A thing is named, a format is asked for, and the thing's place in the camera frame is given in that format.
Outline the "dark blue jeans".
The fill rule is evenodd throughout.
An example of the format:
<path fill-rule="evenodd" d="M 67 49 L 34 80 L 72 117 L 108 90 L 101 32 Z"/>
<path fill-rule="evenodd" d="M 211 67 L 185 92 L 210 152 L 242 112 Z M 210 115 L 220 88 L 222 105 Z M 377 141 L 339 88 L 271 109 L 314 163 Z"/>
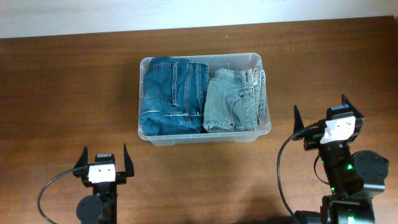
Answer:
<path fill-rule="evenodd" d="M 151 59 L 143 79 L 139 113 L 145 134 L 201 133 L 208 77 L 206 62 L 173 57 Z"/>

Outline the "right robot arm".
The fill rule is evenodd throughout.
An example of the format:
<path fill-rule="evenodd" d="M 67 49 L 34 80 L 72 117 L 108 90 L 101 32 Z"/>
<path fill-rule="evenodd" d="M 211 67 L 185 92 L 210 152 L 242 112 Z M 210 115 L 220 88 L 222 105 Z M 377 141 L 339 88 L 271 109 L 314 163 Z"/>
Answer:
<path fill-rule="evenodd" d="M 294 140 L 303 140 L 304 149 L 318 151 L 331 194 L 322 198 L 319 212 L 299 211 L 299 223 L 375 223 L 372 200 L 385 191 L 389 161 L 374 151 L 350 152 L 364 116 L 341 97 L 342 104 L 328 108 L 325 119 L 304 126 L 294 108 Z"/>

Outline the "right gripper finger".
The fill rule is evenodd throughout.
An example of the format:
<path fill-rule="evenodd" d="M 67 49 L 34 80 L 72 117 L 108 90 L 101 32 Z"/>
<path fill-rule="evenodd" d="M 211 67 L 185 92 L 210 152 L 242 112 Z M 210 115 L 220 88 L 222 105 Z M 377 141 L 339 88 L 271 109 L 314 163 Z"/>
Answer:
<path fill-rule="evenodd" d="M 359 110 L 356 109 L 356 107 L 348 100 L 345 94 L 341 95 L 341 101 L 344 105 L 346 105 L 349 108 L 351 112 L 353 112 L 356 119 L 360 120 L 364 119 L 364 115 Z"/>
<path fill-rule="evenodd" d="M 303 133 L 305 132 L 305 126 L 302 121 L 299 109 L 297 105 L 294 105 L 294 128 L 293 128 L 293 141 L 298 141 L 303 139 Z"/>

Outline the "light blue jeans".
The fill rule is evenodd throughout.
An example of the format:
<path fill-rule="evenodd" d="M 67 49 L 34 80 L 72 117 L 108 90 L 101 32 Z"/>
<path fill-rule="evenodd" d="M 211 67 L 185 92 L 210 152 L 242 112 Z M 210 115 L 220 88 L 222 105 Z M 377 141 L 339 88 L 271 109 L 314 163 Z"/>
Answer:
<path fill-rule="evenodd" d="M 253 131 L 266 115 L 265 72 L 257 68 L 210 74 L 203 127 L 209 133 Z"/>

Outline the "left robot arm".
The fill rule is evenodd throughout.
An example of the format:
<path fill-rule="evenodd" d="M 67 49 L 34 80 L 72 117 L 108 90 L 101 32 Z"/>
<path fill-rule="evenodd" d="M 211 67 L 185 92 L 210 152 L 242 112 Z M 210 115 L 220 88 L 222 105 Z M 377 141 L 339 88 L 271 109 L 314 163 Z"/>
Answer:
<path fill-rule="evenodd" d="M 127 183 L 134 176 L 134 164 L 123 149 L 124 171 L 116 170 L 114 154 L 98 154 L 94 163 L 88 163 L 88 148 L 85 147 L 77 160 L 73 175 L 81 179 L 82 184 L 92 189 L 92 194 L 80 200 L 76 207 L 76 216 L 81 223 L 116 224 L 117 223 L 117 187 Z"/>

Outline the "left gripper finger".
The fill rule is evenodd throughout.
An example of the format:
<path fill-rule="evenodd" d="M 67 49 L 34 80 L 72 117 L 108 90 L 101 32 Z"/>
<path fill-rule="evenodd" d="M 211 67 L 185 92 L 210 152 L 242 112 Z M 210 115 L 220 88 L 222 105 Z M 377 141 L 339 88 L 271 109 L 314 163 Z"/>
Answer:
<path fill-rule="evenodd" d="M 134 164 L 127 151 L 126 144 L 124 144 L 124 168 L 126 177 L 134 177 Z"/>
<path fill-rule="evenodd" d="M 77 160 L 74 166 L 73 175 L 75 177 L 83 177 L 87 172 L 87 165 L 88 165 L 88 148 L 85 146 L 83 148 L 83 152 L 80 158 Z"/>

